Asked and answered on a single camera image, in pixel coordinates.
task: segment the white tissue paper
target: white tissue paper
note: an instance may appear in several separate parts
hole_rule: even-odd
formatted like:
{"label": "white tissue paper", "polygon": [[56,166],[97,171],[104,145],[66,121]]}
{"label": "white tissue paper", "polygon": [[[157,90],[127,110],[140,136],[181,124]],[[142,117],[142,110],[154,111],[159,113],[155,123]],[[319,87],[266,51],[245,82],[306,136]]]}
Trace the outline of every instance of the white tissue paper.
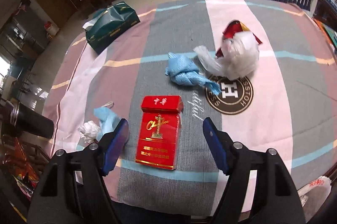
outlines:
{"label": "white tissue paper", "polygon": [[235,80],[256,69],[259,49],[251,31],[235,33],[233,39],[222,41],[220,49],[223,57],[214,58],[205,46],[194,48],[201,64],[212,75]]}
{"label": "white tissue paper", "polygon": [[95,122],[90,120],[82,126],[78,126],[77,130],[80,132],[81,136],[84,137],[84,142],[90,144],[94,142],[94,139],[96,139],[101,129]]}

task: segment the blue crumpled cloth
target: blue crumpled cloth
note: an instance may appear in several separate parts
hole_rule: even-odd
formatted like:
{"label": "blue crumpled cloth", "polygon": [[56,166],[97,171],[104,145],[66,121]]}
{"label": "blue crumpled cloth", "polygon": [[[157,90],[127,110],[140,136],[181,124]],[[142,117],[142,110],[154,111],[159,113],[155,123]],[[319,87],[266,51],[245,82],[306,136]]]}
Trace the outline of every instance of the blue crumpled cloth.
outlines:
{"label": "blue crumpled cloth", "polygon": [[198,66],[181,54],[168,53],[168,67],[165,69],[165,74],[178,85],[204,86],[215,95],[221,92],[218,83],[200,75]]}
{"label": "blue crumpled cloth", "polygon": [[96,137],[97,141],[100,141],[106,133],[113,132],[121,121],[121,118],[107,107],[94,109],[94,115],[99,119],[99,126],[101,127],[101,131]]}

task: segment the metal screw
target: metal screw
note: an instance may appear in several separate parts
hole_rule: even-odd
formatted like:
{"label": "metal screw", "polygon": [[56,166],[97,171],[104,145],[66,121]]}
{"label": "metal screw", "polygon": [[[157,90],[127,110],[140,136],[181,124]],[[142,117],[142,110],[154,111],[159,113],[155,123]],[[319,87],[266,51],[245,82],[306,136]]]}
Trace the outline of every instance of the metal screw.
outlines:
{"label": "metal screw", "polygon": [[274,149],[274,148],[270,148],[268,150],[268,152],[271,154],[271,155],[276,155],[277,154],[277,151]]}
{"label": "metal screw", "polygon": [[234,142],[234,143],[233,143],[233,147],[234,147],[235,149],[240,150],[240,149],[242,149],[243,145],[242,145],[241,142]]}
{"label": "metal screw", "polygon": [[89,145],[89,149],[92,150],[92,151],[96,150],[97,148],[98,148],[98,144],[97,143],[91,143]]}
{"label": "metal screw", "polygon": [[61,155],[63,155],[64,154],[64,150],[62,150],[62,149],[59,149],[59,150],[57,150],[56,151],[56,153],[55,153],[58,157],[60,157]]}

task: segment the black cylinder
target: black cylinder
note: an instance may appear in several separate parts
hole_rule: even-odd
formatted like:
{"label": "black cylinder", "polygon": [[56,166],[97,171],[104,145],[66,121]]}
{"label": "black cylinder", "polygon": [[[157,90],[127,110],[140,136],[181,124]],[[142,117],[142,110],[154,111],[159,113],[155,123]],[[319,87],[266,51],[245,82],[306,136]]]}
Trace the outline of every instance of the black cylinder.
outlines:
{"label": "black cylinder", "polygon": [[11,124],[18,130],[36,136],[49,139],[53,137],[54,122],[21,103],[14,105],[11,113]]}

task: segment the tissue box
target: tissue box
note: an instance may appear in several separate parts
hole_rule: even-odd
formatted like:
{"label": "tissue box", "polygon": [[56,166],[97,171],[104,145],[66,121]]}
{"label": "tissue box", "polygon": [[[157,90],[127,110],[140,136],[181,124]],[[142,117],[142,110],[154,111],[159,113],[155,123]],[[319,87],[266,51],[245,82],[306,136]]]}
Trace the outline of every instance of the tissue box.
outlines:
{"label": "tissue box", "polygon": [[136,162],[168,170],[175,169],[180,132],[180,96],[146,96],[142,102]]}
{"label": "tissue box", "polygon": [[117,37],[139,22],[135,10],[122,1],[97,11],[94,18],[85,23],[83,28],[89,45],[100,54]]}

